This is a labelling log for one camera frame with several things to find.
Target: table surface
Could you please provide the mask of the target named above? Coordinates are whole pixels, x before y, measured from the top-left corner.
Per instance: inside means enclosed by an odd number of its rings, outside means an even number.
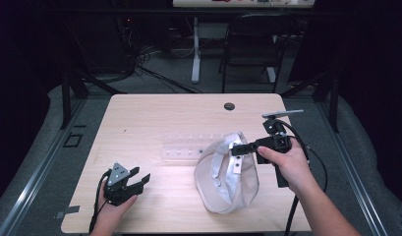
[[[235,109],[226,110],[227,102]],[[278,94],[112,96],[70,203],[79,212],[65,215],[63,232],[87,232],[98,181],[115,162],[140,167],[129,185],[151,174],[118,232],[284,231],[294,194],[277,188],[271,165],[257,165],[260,185],[252,204],[229,214],[207,211],[194,179],[199,149],[232,132],[243,132],[248,142],[266,137],[261,114],[277,110],[285,110]],[[300,204],[291,229],[311,230]]]
[[[174,7],[195,8],[311,8],[315,0],[269,0],[259,3],[258,0],[173,0]]]

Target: hand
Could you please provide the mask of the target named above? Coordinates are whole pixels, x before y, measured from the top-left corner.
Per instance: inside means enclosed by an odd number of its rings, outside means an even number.
[[[268,147],[258,147],[258,153],[279,166],[281,174],[289,182],[290,190],[298,195],[301,189],[316,184],[316,180],[301,146],[296,139],[290,140],[292,148],[286,153],[280,153]]]
[[[112,235],[120,224],[125,212],[127,212],[137,200],[137,195],[134,195],[119,206],[105,203],[106,199],[103,197],[105,184],[106,181],[104,181],[100,187],[98,209],[101,209],[101,211],[97,216],[97,221],[90,235]]]

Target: chair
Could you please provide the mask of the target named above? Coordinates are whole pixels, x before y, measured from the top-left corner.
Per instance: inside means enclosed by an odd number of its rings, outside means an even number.
[[[225,92],[228,67],[273,67],[277,86],[284,47],[296,21],[286,15],[246,14],[230,22],[224,44],[224,53],[219,66],[222,71],[222,93]]]

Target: gray carpet floor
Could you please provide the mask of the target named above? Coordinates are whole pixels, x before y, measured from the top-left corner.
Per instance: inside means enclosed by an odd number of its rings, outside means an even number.
[[[217,42],[207,42],[201,48],[201,80],[198,84],[191,83],[193,54],[189,50],[176,50],[174,53],[153,52],[144,58],[143,66],[164,77],[201,90],[204,93],[220,93],[221,75],[218,74],[220,47]],[[299,44],[291,42],[277,92],[289,89],[286,81],[294,61]],[[259,72],[231,71],[232,78],[254,75],[263,80]],[[102,80],[110,77],[99,76]],[[115,89],[128,93],[172,93],[183,92],[167,87],[160,80],[143,75],[139,69],[126,80],[110,83]],[[71,197],[78,183],[88,152],[97,133],[110,95],[91,84],[87,85],[90,96],[86,100],[78,100],[72,94],[74,118],[66,130],[59,128],[62,124],[62,94],[61,88],[49,93],[51,107],[46,120],[37,135],[18,174],[0,200],[0,233],[2,226],[8,221],[14,223],[11,230],[14,235],[64,235],[60,230],[63,212],[69,206]],[[375,152],[365,130],[355,117],[346,101],[340,99],[338,109],[339,134],[333,134],[326,125],[326,103],[314,103],[311,99],[313,88],[306,88],[294,97],[285,98],[287,109],[304,109],[300,115],[290,117],[293,127],[302,136],[304,142],[314,149],[323,159],[328,172],[328,187],[326,193],[339,207],[343,214],[363,235],[402,235],[402,203],[383,185],[376,171]],[[262,87],[250,88],[248,92],[268,92]],[[77,147],[69,147],[69,135],[78,135],[82,139]],[[335,142],[339,138],[359,178],[364,184],[364,190],[369,196],[370,204],[376,215],[367,215],[364,203],[359,199],[358,190],[353,189],[350,178],[347,177],[347,166],[344,165],[343,151]],[[41,173],[43,181],[36,186],[37,192],[31,197],[26,209],[18,217],[9,217],[14,212],[14,206],[23,201],[23,190],[29,184],[31,177],[46,158],[52,157],[48,171]],[[323,185],[325,178],[321,164],[310,154],[311,169]],[[373,228],[368,220],[378,218],[383,227],[379,231]],[[282,235],[282,233],[266,233],[266,235]],[[297,235],[312,235],[311,232],[300,232]]]

